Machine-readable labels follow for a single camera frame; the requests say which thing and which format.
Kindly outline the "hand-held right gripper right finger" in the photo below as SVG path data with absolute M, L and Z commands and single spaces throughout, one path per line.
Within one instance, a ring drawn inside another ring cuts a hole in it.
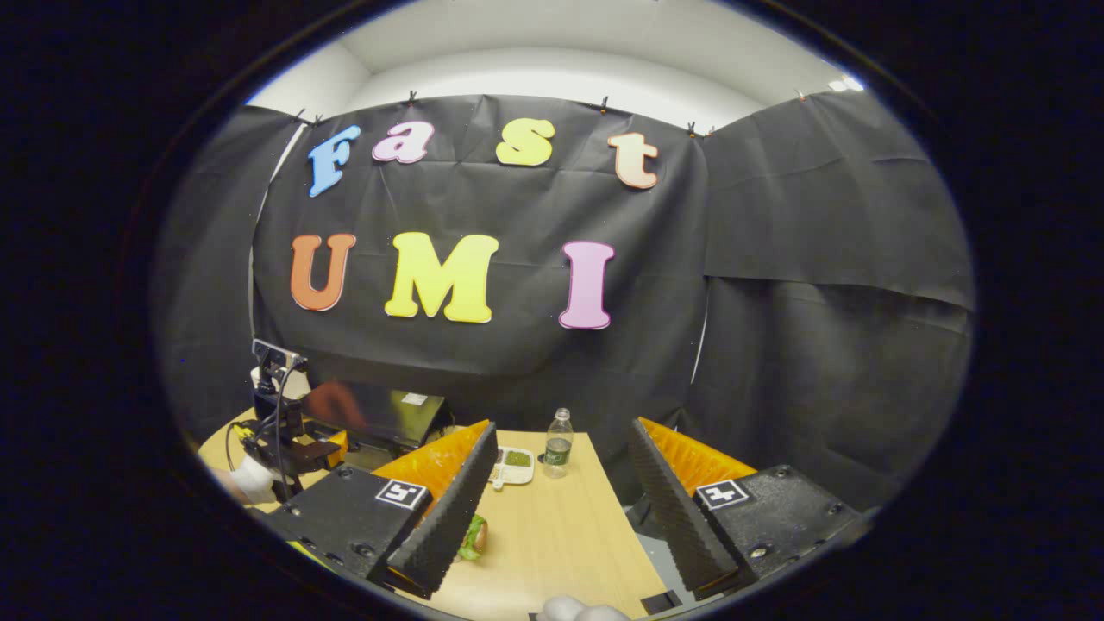
M 675 569 L 699 600 L 781 573 L 860 518 L 792 465 L 749 467 L 647 419 L 631 421 L 630 457 Z

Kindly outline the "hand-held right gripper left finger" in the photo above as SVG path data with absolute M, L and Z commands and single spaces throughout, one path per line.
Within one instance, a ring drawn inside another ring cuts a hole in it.
M 496 431 L 482 420 L 373 471 L 340 464 L 257 518 L 331 573 L 428 599 L 467 538 Z

